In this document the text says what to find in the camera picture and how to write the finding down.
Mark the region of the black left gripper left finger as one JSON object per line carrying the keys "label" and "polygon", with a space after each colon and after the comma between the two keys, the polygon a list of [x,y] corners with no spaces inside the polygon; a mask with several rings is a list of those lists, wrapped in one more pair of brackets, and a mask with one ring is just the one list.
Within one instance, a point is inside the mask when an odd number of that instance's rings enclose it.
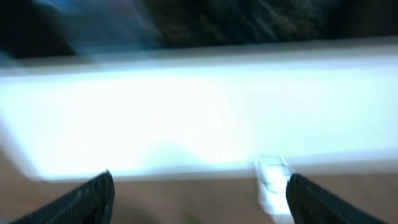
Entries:
{"label": "black left gripper left finger", "polygon": [[114,197],[113,177],[105,171],[10,224],[110,224]]}

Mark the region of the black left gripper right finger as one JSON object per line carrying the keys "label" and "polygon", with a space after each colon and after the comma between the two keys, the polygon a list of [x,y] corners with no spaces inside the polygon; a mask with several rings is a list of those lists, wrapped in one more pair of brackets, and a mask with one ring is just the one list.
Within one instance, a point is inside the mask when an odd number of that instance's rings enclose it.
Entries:
{"label": "black left gripper right finger", "polygon": [[295,224],[385,224],[300,174],[292,174],[285,196]]}

